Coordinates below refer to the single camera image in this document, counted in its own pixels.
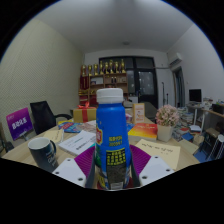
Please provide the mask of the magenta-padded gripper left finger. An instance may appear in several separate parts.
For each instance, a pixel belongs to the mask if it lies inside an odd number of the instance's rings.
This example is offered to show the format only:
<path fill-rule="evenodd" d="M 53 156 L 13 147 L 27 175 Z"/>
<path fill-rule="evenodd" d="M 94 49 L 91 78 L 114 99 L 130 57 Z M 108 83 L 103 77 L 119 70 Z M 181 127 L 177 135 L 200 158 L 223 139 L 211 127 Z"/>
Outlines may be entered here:
<path fill-rule="evenodd" d="M 78 186 L 91 188 L 95 178 L 94 150 L 92 146 L 75 159 L 66 158 L 53 174 Z"/>

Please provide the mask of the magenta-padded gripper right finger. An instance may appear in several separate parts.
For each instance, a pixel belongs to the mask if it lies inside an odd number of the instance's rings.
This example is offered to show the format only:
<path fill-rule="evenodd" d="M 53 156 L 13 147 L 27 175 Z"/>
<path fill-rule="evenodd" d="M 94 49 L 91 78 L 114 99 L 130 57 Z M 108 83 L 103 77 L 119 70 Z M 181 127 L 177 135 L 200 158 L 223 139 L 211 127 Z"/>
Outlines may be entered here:
<path fill-rule="evenodd" d="M 132 163 L 129 184 L 133 188 L 148 185 L 174 172 L 159 156 L 150 156 L 140 148 L 131 145 Z"/>

